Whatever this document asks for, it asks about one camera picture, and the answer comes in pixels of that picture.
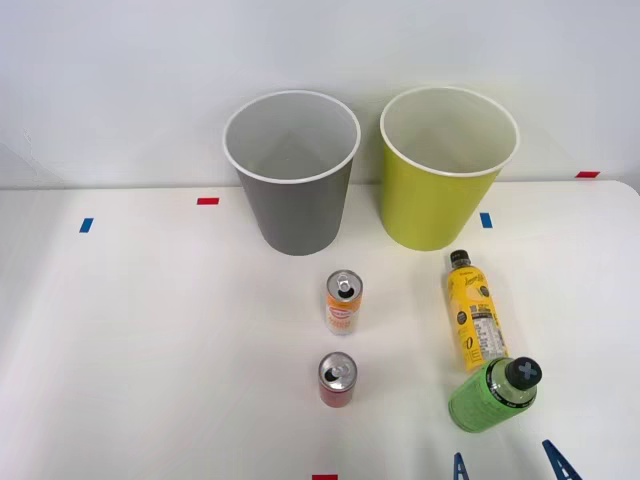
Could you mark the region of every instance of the soda can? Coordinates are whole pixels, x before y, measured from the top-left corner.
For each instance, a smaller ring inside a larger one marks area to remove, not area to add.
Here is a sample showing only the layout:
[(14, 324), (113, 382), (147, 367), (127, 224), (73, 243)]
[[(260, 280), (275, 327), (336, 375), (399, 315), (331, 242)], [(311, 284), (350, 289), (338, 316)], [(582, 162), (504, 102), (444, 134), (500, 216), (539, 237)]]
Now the soda can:
[(328, 354), (318, 367), (320, 398), (330, 407), (344, 407), (353, 397), (357, 379), (358, 368), (353, 358), (343, 352)]
[(351, 270), (333, 272), (327, 280), (327, 328), (334, 335), (353, 332), (362, 300), (362, 279)]

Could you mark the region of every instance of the can pull tab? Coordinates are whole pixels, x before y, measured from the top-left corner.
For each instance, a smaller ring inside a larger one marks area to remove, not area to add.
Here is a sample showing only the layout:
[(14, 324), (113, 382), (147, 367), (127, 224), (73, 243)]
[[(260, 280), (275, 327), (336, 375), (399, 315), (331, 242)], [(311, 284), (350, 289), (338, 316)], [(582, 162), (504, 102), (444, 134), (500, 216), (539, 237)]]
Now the can pull tab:
[(328, 382), (335, 382), (340, 377), (344, 377), (349, 373), (349, 367), (346, 365), (339, 365), (337, 367), (332, 367), (331, 370), (327, 370), (327, 373), (324, 374), (324, 378)]
[(338, 275), (336, 281), (338, 282), (338, 295), (340, 295), (340, 298), (353, 297), (355, 290), (349, 283), (348, 276), (346, 276), (344, 273), (341, 273), (340, 275)]

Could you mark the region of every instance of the can lid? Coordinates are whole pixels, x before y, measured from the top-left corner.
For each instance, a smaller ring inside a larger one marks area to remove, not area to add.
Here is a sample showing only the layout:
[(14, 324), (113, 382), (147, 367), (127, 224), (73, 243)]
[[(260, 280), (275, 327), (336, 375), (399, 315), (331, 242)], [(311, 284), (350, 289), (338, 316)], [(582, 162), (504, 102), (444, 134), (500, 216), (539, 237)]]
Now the can lid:
[(518, 390), (529, 390), (542, 380), (540, 365), (528, 357), (519, 357), (507, 364), (504, 374), (507, 381)]
[(326, 355), (318, 367), (322, 385), (334, 392), (344, 392), (353, 387), (358, 378), (358, 367), (349, 355), (333, 352)]
[(339, 302), (349, 302), (362, 293), (362, 279), (351, 270), (338, 270), (329, 276), (327, 290)]

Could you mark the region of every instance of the bottle cap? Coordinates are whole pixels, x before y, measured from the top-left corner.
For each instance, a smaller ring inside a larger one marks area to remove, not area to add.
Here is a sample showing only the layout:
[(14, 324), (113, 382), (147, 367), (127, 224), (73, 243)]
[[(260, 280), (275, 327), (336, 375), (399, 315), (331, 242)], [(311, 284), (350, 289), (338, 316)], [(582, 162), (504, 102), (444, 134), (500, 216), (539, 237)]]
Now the bottle cap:
[(542, 370), (535, 360), (518, 357), (504, 371), (507, 381), (518, 390), (529, 390), (542, 380)]
[(469, 260), (469, 254), (467, 253), (466, 250), (456, 250), (455, 252), (451, 253), (451, 264), (454, 265), (456, 262), (459, 262), (460, 260)]

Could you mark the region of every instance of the gray trash bin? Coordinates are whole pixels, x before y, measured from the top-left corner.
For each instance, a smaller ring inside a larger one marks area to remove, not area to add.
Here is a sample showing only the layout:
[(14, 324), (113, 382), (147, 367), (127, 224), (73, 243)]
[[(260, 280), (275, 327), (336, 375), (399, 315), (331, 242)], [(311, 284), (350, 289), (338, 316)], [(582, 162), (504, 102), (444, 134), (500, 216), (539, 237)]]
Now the gray trash bin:
[(289, 255), (308, 255), (338, 234), (360, 125), (327, 95), (290, 90), (260, 97), (224, 130), (264, 239)]

